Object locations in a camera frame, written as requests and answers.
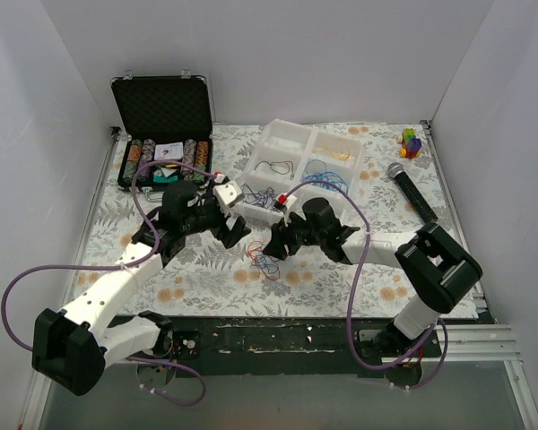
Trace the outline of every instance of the microphone head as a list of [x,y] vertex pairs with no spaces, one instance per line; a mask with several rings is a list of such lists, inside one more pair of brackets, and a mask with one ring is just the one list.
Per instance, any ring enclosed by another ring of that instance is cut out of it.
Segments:
[[404,172],[404,166],[403,164],[401,163],[391,163],[391,165],[388,167],[388,169],[386,170],[386,173],[392,178],[392,179],[395,179],[396,176],[399,174],[399,173],[403,173]]

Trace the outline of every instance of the floral tablecloth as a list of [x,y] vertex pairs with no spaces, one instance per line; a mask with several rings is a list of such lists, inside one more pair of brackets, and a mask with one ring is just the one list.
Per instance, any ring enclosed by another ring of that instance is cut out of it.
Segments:
[[[360,139],[366,150],[355,201],[365,211],[371,229],[384,232],[414,230],[421,220],[396,184],[386,176],[387,166],[399,160],[395,137],[405,127],[414,128],[424,144],[421,156],[405,160],[407,173],[439,216],[439,223],[456,237],[453,218],[438,179],[430,148],[419,125],[326,124],[321,129]],[[216,125],[213,128],[213,170],[236,178],[245,167],[262,127]],[[107,264],[122,254],[139,228],[130,193],[117,187],[117,173],[126,140],[117,144],[112,169],[88,240],[83,263]],[[157,203],[140,196],[146,211]],[[285,262],[278,262],[279,279],[260,273],[247,254],[254,240],[267,243],[269,226],[247,220],[251,235],[225,250],[210,233],[191,236],[186,248],[159,275],[148,281],[124,306],[121,314],[149,309],[165,315],[193,316],[301,316],[342,317],[354,266],[335,264],[317,248],[304,248]],[[79,296],[99,277],[94,271],[76,274],[71,297]],[[366,264],[360,278],[353,314],[359,317],[392,317],[414,295],[399,269]],[[449,315],[476,318],[473,299],[467,296]]]

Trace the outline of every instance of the white wall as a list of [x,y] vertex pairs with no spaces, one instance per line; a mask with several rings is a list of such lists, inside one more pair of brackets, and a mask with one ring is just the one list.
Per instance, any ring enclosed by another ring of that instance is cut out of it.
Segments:
[[[18,272],[74,259],[108,137],[41,3],[0,0],[0,298]],[[13,292],[9,314],[24,340],[67,280],[37,275]],[[0,429],[18,426],[30,376],[30,354],[0,322]]]
[[135,74],[205,74],[216,119],[432,118],[492,0],[42,0],[101,110]]
[[489,305],[538,406],[538,0],[496,0],[434,120]]

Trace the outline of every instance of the black microphone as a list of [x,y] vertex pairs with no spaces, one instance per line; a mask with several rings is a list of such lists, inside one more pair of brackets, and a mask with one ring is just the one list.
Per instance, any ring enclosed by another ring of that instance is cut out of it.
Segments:
[[412,207],[416,210],[425,224],[438,221],[437,214],[434,213],[427,201],[424,200],[421,192],[416,185],[412,183],[412,180],[404,171],[404,166],[401,163],[392,163],[386,172],[395,180],[399,188],[403,190],[404,195],[409,199]]

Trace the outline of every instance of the open case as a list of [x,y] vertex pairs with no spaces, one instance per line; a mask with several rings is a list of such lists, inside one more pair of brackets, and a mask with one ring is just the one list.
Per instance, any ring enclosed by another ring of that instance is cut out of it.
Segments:
[[[124,171],[135,140],[144,142],[151,139],[156,143],[156,148],[187,140],[207,142],[205,170],[211,171],[213,125],[207,82],[203,76],[127,76],[114,78],[111,89],[124,127],[131,136],[117,177],[117,184],[122,189],[129,190],[131,185],[130,181],[124,179]],[[163,191],[166,188],[168,183],[154,180],[156,168],[149,169],[148,179],[138,183],[137,188],[152,191]],[[179,168],[170,178],[184,179]]]

